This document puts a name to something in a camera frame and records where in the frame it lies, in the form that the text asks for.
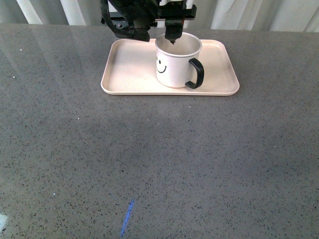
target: rectangular tray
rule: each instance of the rectangular tray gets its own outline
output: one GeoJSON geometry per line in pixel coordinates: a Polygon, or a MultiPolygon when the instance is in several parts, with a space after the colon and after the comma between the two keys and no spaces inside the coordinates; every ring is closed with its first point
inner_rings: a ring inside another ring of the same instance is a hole
{"type": "Polygon", "coordinates": [[[215,40],[201,40],[199,60],[205,69],[204,82],[197,89],[169,88],[156,77],[155,39],[150,42],[129,39],[112,44],[101,81],[102,89],[112,95],[194,95],[230,96],[239,82],[225,46],[215,40]]]}

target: white mug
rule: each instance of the white mug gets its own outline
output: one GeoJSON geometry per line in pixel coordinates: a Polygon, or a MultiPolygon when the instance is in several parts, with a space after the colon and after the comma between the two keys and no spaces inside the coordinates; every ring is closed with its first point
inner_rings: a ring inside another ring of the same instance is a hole
{"type": "Polygon", "coordinates": [[[200,87],[204,80],[204,68],[198,60],[202,43],[196,36],[183,32],[175,44],[165,39],[165,34],[159,36],[155,45],[157,48],[157,78],[163,85],[171,88],[188,86],[192,89],[200,87]],[[197,81],[191,79],[197,73],[197,81]]]}

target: black mug handle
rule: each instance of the black mug handle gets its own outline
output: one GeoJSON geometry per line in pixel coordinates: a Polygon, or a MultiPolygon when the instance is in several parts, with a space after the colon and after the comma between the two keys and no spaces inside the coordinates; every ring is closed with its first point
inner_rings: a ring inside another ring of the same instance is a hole
{"type": "Polygon", "coordinates": [[[193,83],[192,81],[186,82],[185,85],[192,88],[192,89],[196,89],[198,87],[201,86],[201,84],[203,84],[204,81],[204,67],[201,64],[201,62],[199,60],[197,60],[196,58],[192,58],[188,61],[190,64],[192,64],[197,72],[197,80],[196,83],[193,83]]]}

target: speckled countertop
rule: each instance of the speckled countertop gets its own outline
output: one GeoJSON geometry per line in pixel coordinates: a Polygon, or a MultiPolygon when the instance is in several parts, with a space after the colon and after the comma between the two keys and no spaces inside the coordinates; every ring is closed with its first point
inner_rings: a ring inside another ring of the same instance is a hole
{"type": "Polygon", "coordinates": [[[118,238],[132,199],[122,238],[319,237],[319,34],[187,31],[237,94],[108,95],[107,27],[0,24],[0,238],[118,238]]]}

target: mug rim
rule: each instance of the mug rim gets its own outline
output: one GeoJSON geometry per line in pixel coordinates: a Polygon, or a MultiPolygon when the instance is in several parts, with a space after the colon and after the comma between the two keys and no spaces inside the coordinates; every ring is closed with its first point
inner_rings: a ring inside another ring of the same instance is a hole
{"type": "Polygon", "coordinates": [[[190,34],[190,33],[188,33],[188,32],[183,32],[182,34],[189,35],[189,36],[195,38],[195,39],[199,42],[199,44],[200,44],[200,45],[199,45],[199,49],[198,49],[197,51],[195,51],[195,52],[193,52],[193,53],[191,53],[191,54],[187,54],[187,55],[178,55],[178,54],[168,53],[168,52],[166,52],[166,51],[160,49],[160,47],[158,46],[158,40],[159,40],[159,38],[162,37],[163,35],[165,36],[165,33],[164,33],[164,34],[160,35],[159,37],[157,37],[156,40],[155,40],[155,46],[156,46],[157,50],[159,50],[161,53],[163,53],[163,54],[165,54],[165,55],[167,55],[167,56],[179,57],[179,58],[190,57],[190,56],[194,56],[194,55],[196,55],[197,53],[199,53],[199,52],[201,51],[202,47],[203,47],[203,44],[202,44],[201,40],[200,40],[197,36],[194,36],[193,34],[190,34]]]}

